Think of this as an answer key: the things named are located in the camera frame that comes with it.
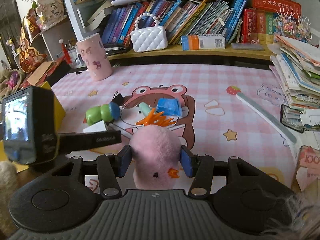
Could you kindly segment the small pink plush chick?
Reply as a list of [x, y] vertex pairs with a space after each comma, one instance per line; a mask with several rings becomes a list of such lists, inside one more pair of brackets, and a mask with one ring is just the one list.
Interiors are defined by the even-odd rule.
[[171, 130], [149, 125], [139, 129], [131, 138], [135, 161], [133, 179], [140, 190], [172, 189], [179, 178], [178, 162], [181, 142]]

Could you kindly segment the wooden bookshelf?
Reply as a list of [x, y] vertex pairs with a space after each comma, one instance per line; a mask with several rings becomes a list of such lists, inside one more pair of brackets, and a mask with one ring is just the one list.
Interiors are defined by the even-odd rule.
[[[124, 46], [126, 51], [108, 57], [128, 64], [151, 60], [159, 63], [216, 56], [225, 60], [269, 63], [273, 42], [273, 15], [287, 12], [301, 15], [301, 6], [291, 0], [64, 0], [68, 17], [78, 40], [92, 34], [106, 34], [108, 45]], [[136, 53], [130, 33], [139, 13], [149, 12], [165, 28], [168, 46], [162, 50]], [[220, 35], [225, 49], [183, 50], [181, 37]]]

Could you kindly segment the yellow cardboard box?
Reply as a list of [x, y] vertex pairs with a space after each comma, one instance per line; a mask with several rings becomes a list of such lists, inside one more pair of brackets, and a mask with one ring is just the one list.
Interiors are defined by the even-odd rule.
[[66, 115], [66, 112], [57, 99], [56, 95], [54, 94], [54, 125], [55, 125], [55, 131], [57, 132], [62, 124], [62, 121]]

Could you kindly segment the blue toy block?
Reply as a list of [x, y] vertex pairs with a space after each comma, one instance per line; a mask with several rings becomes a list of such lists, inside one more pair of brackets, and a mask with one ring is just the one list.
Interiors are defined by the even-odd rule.
[[182, 107], [177, 99], [160, 98], [157, 102], [156, 111], [163, 112], [164, 115], [180, 116]]

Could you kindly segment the orange white blue carton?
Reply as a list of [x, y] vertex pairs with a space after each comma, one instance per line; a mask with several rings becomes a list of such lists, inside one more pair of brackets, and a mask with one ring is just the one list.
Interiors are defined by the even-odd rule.
[[188, 35], [181, 37], [183, 50], [225, 49], [225, 38], [220, 35]]

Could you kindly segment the brown flat cardboard sheet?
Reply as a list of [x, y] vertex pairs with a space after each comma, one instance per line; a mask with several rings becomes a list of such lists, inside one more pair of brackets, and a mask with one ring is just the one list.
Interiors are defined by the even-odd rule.
[[54, 64], [54, 61], [43, 62], [32, 74], [28, 77], [27, 81], [30, 85], [37, 85], [44, 74], [49, 70], [49, 68]]

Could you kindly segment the pile of papers and booklets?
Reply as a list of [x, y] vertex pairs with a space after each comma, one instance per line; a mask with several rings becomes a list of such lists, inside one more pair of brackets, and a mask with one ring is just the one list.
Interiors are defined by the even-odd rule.
[[319, 49], [275, 35], [270, 67], [285, 96], [280, 122], [299, 133], [319, 131]]

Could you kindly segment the red cartoon paper decoration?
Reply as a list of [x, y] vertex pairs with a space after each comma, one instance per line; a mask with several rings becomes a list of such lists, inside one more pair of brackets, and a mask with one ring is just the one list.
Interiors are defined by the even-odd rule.
[[41, 54], [37, 49], [29, 45], [24, 28], [21, 28], [19, 64], [22, 71], [34, 72], [46, 59], [47, 54]]

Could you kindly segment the pink cylindrical container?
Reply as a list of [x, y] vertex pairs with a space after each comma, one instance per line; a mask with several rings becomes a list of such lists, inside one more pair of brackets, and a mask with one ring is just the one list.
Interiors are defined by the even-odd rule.
[[113, 69], [98, 33], [78, 41], [76, 46], [92, 80], [100, 81], [112, 75]]

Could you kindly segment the teal round case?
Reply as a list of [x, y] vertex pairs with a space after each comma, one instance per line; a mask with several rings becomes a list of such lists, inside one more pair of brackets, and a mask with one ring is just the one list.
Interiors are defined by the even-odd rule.
[[148, 114], [151, 112], [152, 108], [145, 102], [141, 102], [139, 105], [138, 105], [141, 113], [146, 117], [148, 116]]

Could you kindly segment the brown plush blanket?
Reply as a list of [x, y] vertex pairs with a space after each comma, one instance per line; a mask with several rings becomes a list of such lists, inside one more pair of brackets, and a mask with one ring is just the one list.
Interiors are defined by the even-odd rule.
[[8, 70], [1, 71], [1, 101], [20, 90], [20, 87], [25, 79], [25, 74], [20, 70]]

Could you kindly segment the white cubby shelf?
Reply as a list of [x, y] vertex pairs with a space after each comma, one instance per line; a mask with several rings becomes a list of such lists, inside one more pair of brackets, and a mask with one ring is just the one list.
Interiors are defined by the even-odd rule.
[[24, 30], [25, 36], [29, 40], [29, 45], [36, 48], [39, 52], [47, 54], [47, 59], [50, 61], [56, 60], [57, 56], [62, 52], [59, 44], [60, 39], [63, 39], [65, 43], [69, 40], [76, 40], [71, 22], [67, 16], [50, 25], [33, 38], [29, 37], [26, 27], [24, 27]]

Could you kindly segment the orange plastic comb clip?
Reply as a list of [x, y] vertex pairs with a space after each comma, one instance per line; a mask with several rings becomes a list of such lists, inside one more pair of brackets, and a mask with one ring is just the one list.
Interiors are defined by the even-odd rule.
[[167, 127], [175, 124], [173, 118], [167, 118], [164, 115], [164, 112], [155, 113], [156, 109], [152, 108], [149, 114], [142, 120], [136, 122], [137, 126], [148, 126], [148, 125], [156, 125], [161, 127]]

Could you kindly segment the pink printed table mat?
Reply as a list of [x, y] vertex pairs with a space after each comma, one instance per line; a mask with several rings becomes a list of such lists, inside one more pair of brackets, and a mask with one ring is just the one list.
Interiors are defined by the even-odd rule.
[[143, 119], [141, 102], [156, 107], [160, 98], [176, 98], [182, 116], [174, 117], [170, 129], [193, 153], [220, 161], [238, 156], [269, 168], [271, 176], [291, 185], [295, 165], [286, 140], [236, 97], [242, 92], [278, 118], [285, 98], [269, 70], [205, 64], [127, 66], [102, 81], [93, 81], [87, 71], [68, 74], [53, 91], [66, 112], [62, 133], [82, 132], [89, 108], [122, 95], [124, 110], [113, 128], [121, 131], [123, 144]]

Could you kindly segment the green caterpillar toy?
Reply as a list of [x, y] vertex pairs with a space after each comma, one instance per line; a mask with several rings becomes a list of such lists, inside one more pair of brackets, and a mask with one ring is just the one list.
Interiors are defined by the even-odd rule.
[[92, 126], [100, 121], [109, 123], [113, 120], [118, 120], [119, 117], [120, 108], [114, 102], [110, 102], [101, 106], [95, 106], [86, 111], [86, 121], [89, 126]]

